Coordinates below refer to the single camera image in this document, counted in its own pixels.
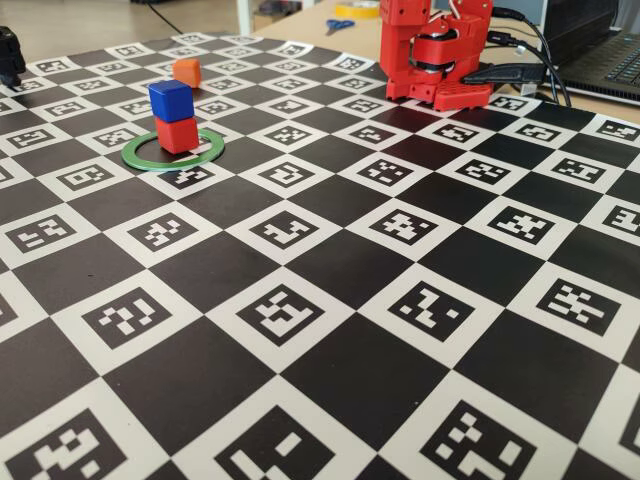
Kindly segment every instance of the blue cube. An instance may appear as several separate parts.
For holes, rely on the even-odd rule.
[[[149,84],[149,97],[153,114],[163,122],[177,122],[194,116],[191,87],[178,80]]]

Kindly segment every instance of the yellow tape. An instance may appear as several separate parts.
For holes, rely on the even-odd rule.
[[[347,18],[376,18],[380,16],[380,3],[371,0],[338,3],[336,15]]]

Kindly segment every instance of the green ring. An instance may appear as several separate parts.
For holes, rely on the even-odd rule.
[[[211,142],[211,148],[201,153],[196,158],[182,160],[173,163],[150,162],[138,157],[136,151],[145,143],[158,138],[157,132],[150,132],[145,135],[134,138],[122,149],[122,160],[127,165],[137,168],[138,170],[148,170],[152,172],[174,172],[176,170],[186,170],[203,163],[210,162],[218,158],[224,151],[224,140],[220,135],[210,130],[198,130],[198,136]]]

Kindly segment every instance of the scissors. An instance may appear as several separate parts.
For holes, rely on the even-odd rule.
[[[327,20],[327,27],[329,27],[327,35],[333,35],[338,30],[353,27],[355,24],[353,20]]]

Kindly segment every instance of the red robotic arm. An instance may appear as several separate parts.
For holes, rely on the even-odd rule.
[[[493,86],[465,85],[478,70],[493,0],[452,0],[452,13],[431,16],[431,0],[381,0],[380,66],[387,97],[411,97],[436,110],[481,107]]]

